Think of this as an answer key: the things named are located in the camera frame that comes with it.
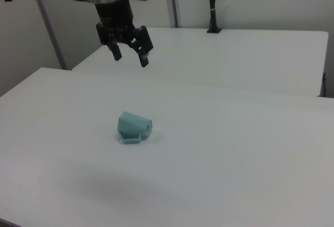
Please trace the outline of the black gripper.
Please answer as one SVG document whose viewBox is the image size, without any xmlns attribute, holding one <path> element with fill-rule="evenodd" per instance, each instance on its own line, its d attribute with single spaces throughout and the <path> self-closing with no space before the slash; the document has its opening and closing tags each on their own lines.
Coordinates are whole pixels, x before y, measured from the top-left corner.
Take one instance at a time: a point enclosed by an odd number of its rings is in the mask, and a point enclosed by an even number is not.
<svg viewBox="0 0 334 227">
<path fill-rule="evenodd" d="M 135 28 L 129 0 L 116 0 L 107 4 L 95 4 L 100 22 L 96 24 L 102 45 L 108 47 L 116 61 L 122 58 L 119 43 L 129 44 L 138 54 L 140 64 L 149 64 L 148 55 L 153 44 L 146 26 Z"/>
</svg>

